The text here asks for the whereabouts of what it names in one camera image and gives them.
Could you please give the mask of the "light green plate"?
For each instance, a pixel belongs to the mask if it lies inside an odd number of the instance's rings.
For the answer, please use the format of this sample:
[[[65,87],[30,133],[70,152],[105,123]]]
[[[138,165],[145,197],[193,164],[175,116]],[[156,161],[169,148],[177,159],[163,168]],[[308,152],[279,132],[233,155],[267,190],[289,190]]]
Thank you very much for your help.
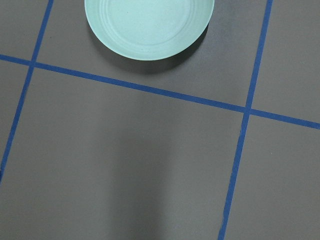
[[[190,47],[205,31],[213,0],[86,0],[87,22],[108,49],[138,61],[158,61]]]

